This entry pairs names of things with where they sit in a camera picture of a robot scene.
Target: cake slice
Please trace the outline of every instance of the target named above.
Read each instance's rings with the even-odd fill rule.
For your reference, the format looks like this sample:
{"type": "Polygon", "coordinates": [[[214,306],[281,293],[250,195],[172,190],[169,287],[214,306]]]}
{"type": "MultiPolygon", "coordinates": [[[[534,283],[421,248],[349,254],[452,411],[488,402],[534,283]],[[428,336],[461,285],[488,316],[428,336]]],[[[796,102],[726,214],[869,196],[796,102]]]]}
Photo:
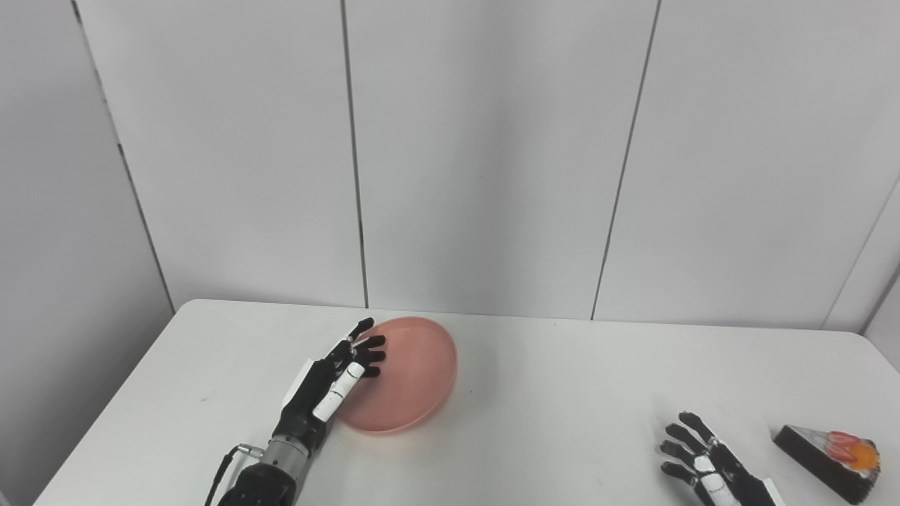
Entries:
{"type": "Polygon", "coordinates": [[[850,504],[866,499],[881,472],[878,450],[870,439],[786,425],[774,440],[850,504]]]}

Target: cable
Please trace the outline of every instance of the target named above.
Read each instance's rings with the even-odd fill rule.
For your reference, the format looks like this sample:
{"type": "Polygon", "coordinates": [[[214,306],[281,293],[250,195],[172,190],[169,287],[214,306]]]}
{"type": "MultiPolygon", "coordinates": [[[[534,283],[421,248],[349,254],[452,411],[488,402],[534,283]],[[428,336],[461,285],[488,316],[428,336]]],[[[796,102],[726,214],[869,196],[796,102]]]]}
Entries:
{"type": "Polygon", "coordinates": [[[219,488],[219,482],[222,481],[222,477],[225,475],[225,471],[228,470],[228,466],[231,465],[231,460],[234,458],[234,454],[238,453],[239,447],[240,445],[235,446],[222,458],[222,462],[221,464],[219,464],[219,470],[216,471],[215,477],[212,478],[212,487],[210,487],[210,494],[206,496],[206,502],[203,504],[203,506],[210,506],[212,504],[212,496],[216,494],[216,489],[219,488]]]}

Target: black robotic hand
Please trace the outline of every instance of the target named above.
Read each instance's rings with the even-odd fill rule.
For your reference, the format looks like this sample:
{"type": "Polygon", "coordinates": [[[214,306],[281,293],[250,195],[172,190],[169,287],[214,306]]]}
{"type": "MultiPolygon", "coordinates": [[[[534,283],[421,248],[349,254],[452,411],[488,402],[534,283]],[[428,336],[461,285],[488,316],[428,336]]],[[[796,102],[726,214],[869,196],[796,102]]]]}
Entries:
{"type": "Polygon", "coordinates": [[[666,440],[660,450],[674,456],[684,465],[664,462],[662,471],[691,487],[706,506],[778,506],[766,484],[750,474],[734,453],[716,437],[696,414],[684,411],[679,420],[700,438],[677,423],[666,427],[666,434],[677,439],[666,440]]]}
{"type": "Polygon", "coordinates": [[[309,364],[306,376],[292,399],[282,409],[272,436],[297,438],[311,452],[325,440],[327,422],[360,378],[381,373],[377,364],[385,359],[384,336],[359,339],[375,324],[372,318],[360,321],[327,356],[309,364]]]}
{"type": "Polygon", "coordinates": [[[291,400],[265,450],[247,444],[235,446],[222,459],[213,478],[206,506],[212,504],[216,488],[237,452],[259,462],[240,472],[234,487],[225,492],[220,506],[292,506],[300,494],[303,477],[312,458],[325,442],[329,421],[357,381],[381,373],[377,364],[385,353],[375,350],[384,336],[359,337],[374,325],[372,318],[360,321],[321,360],[308,361],[301,370],[291,400]]]}

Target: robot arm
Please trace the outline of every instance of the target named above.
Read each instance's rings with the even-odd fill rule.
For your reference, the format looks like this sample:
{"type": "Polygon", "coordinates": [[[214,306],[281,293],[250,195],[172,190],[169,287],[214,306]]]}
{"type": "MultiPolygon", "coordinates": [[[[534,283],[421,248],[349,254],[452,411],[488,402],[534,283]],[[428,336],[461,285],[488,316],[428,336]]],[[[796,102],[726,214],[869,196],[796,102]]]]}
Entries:
{"type": "Polygon", "coordinates": [[[295,503],[310,462],[328,435],[332,415],[356,382],[381,373],[373,364],[383,361],[385,354],[373,348],[384,345],[384,336],[358,339],[373,325],[372,318],[360,321],[327,356],[307,363],[300,385],[282,408],[268,447],[265,450],[249,445],[234,447],[222,460],[206,506],[212,503],[216,486],[238,451],[257,457],[259,462],[240,472],[234,487],[222,495],[219,506],[292,506],[295,503]]]}

